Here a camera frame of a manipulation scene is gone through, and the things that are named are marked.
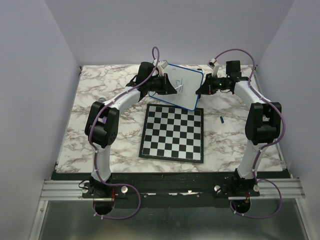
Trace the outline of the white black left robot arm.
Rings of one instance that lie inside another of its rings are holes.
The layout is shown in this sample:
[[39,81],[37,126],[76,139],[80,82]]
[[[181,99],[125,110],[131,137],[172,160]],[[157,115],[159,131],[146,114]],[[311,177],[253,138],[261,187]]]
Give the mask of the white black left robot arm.
[[142,62],[138,73],[120,94],[110,100],[92,104],[84,132],[93,148],[93,171],[89,184],[99,197],[107,197],[111,188],[117,185],[110,183],[110,151],[118,135],[120,115],[149,92],[160,95],[177,93],[168,74],[164,72],[168,65],[166,60],[157,64]]

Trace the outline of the blue framed whiteboard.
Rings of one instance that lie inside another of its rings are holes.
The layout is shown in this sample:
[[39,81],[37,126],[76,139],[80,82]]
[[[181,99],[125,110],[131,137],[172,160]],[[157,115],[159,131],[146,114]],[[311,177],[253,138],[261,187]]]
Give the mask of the blue framed whiteboard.
[[168,75],[174,88],[179,85],[183,85],[183,87],[180,91],[177,90],[177,94],[160,95],[151,91],[148,95],[164,103],[194,111],[197,108],[199,98],[196,90],[201,87],[205,78],[203,71],[168,63],[164,73]]

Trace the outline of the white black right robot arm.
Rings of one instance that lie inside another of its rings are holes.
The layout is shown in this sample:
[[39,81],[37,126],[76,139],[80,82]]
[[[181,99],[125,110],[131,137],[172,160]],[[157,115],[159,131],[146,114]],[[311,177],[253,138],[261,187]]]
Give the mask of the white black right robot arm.
[[249,107],[244,156],[230,183],[222,188],[223,192],[241,196],[258,187],[257,171],[263,153],[280,135],[282,106],[278,102],[270,102],[252,86],[250,78],[242,75],[240,61],[226,62],[225,77],[218,77],[220,65],[216,59],[211,59],[207,65],[212,72],[206,74],[204,83],[195,93],[213,95],[217,91],[228,90]]

